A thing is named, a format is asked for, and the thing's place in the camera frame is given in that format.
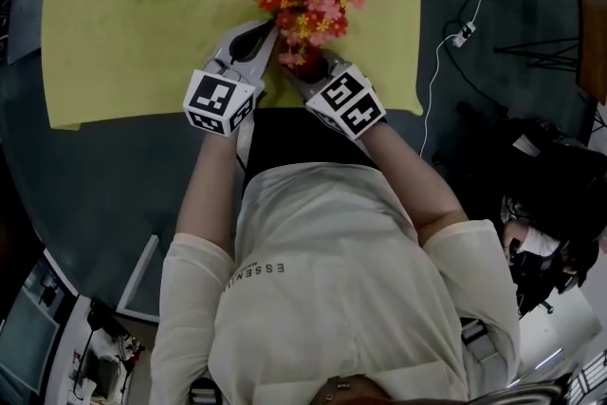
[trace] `white shirt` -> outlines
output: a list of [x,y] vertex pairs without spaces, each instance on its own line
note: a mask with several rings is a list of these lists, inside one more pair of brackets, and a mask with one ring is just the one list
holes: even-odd
[[[379,171],[314,163],[257,175],[235,249],[236,266],[211,242],[175,236],[152,403],[183,404],[207,367],[232,405],[308,404],[329,377],[359,373],[394,398],[467,400],[516,373],[515,288],[491,223],[453,225],[422,249]],[[485,323],[492,372],[464,348],[460,317]]]
[[517,253],[528,251],[541,257],[549,257],[559,249],[559,244],[559,240],[555,240],[533,227],[528,227],[527,236],[521,243]]

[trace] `flower bouquet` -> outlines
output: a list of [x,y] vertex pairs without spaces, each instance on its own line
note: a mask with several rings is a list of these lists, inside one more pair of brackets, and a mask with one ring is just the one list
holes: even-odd
[[272,13],[280,28],[279,63],[311,83],[326,74],[321,47],[347,33],[347,9],[365,6],[365,0],[254,1]]

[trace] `power cable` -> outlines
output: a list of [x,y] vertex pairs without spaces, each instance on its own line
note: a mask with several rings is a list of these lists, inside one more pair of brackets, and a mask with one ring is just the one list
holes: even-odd
[[[432,79],[430,81],[429,84],[429,103],[428,103],[428,110],[426,111],[426,116],[424,117],[424,141],[422,143],[421,149],[419,150],[419,155],[423,156],[423,151],[424,148],[426,146],[426,142],[428,141],[428,116],[430,115],[430,111],[432,109],[432,85],[434,83],[434,80],[436,79],[437,75],[438,75],[438,71],[440,69],[440,58],[438,56],[438,51],[440,50],[440,48],[445,45],[445,43],[453,38],[453,37],[457,37],[457,34],[447,34],[447,30],[449,28],[449,26],[451,24],[457,24],[461,30],[462,30],[462,35],[464,36],[464,38],[468,39],[468,37],[471,35],[472,31],[471,29],[468,27],[468,24],[465,23],[462,20],[462,16],[464,15],[464,11],[466,10],[466,7],[468,6],[468,3],[471,2],[472,0],[465,0],[464,4],[462,4],[462,7],[460,8],[458,14],[457,14],[457,19],[448,21],[448,23],[446,23],[443,26],[443,40],[438,44],[438,46],[436,47],[436,51],[435,51],[435,55],[436,55],[436,70],[434,71],[434,74],[432,76]],[[474,22],[476,21],[476,18],[478,16],[478,13],[481,9],[481,5],[483,3],[483,0],[479,0],[478,4],[476,6],[476,11],[474,12],[474,15],[472,16],[472,20],[470,21],[472,24],[474,24]],[[453,58],[453,55],[451,54],[450,50],[449,50],[449,46],[445,45],[445,50],[447,51],[447,55],[449,56],[449,59],[451,60],[451,62],[453,63],[453,65],[455,66],[455,68],[457,69],[457,71],[459,72],[459,74],[461,75],[462,79],[474,90],[476,91],[479,95],[481,95],[483,98],[485,98],[488,101],[491,101],[496,108],[499,111],[506,111],[507,108],[505,106],[503,106],[502,104],[500,104],[498,101],[494,100],[492,97],[490,97],[487,93],[485,93],[484,91],[482,91],[478,86],[476,86],[464,73],[463,69],[459,66],[459,64],[455,61],[455,59]]]

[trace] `power adapter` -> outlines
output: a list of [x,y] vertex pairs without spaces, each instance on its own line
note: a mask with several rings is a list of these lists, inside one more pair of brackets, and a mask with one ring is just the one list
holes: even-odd
[[472,21],[466,23],[466,25],[463,26],[463,28],[457,34],[455,34],[455,37],[452,40],[453,45],[455,47],[461,47],[475,30],[476,26],[474,23],[472,23]]

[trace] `yellow tablecloth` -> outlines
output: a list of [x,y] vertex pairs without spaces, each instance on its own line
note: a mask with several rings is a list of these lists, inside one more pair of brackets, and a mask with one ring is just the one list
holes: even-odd
[[[373,82],[386,108],[415,94],[420,0],[367,0],[333,45]],[[192,71],[221,35],[263,14],[244,0],[45,0],[42,55],[51,127],[181,111]],[[299,106],[276,69],[264,106]]]

